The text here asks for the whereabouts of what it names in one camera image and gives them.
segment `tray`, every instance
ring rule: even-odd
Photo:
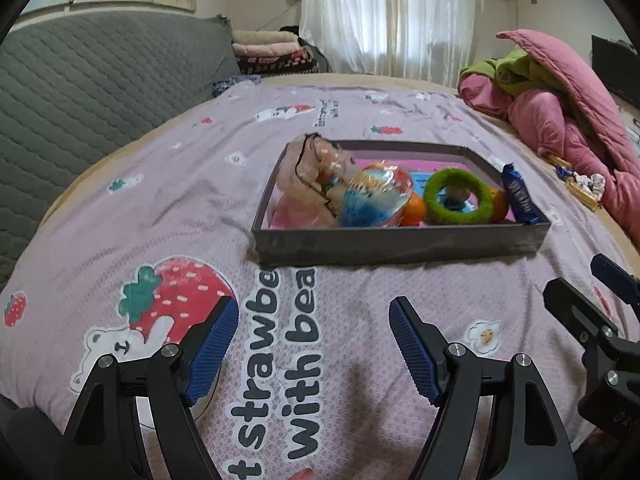
[[[436,161],[464,167],[491,187],[503,189],[500,172],[465,146],[385,140],[336,140],[356,160]],[[252,232],[264,266],[374,266],[469,260],[535,253],[551,222],[534,204],[540,222],[484,225],[429,225],[397,228],[271,229],[280,191],[275,188],[283,150],[271,172]]]

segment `stack of blankets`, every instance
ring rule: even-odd
[[[292,32],[236,30],[233,50],[240,72],[263,77],[319,72],[309,46],[301,46]]]

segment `orange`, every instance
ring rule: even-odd
[[[497,187],[491,188],[491,196],[494,199],[494,214],[491,215],[489,222],[495,224],[502,222],[509,213],[509,200],[507,194]]]
[[[401,226],[417,226],[427,214],[427,206],[422,200],[422,197],[417,193],[413,193],[409,198],[409,202],[404,206],[402,211],[402,218],[400,220]]]

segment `green ring toy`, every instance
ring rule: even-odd
[[[478,198],[478,209],[471,213],[451,211],[438,202],[438,193],[447,186],[463,187]],[[458,168],[446,168],[431,175],[424,188],[422,199],[427,205],[427,215],[444,225],[488,224],[494,214],[494,198],[491,189],[474,174]]]

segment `gray quilted cushion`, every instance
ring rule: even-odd
[[[0,289],[77,176],[239,73],[224,18],[96,12],[9,34],[0,46]]]

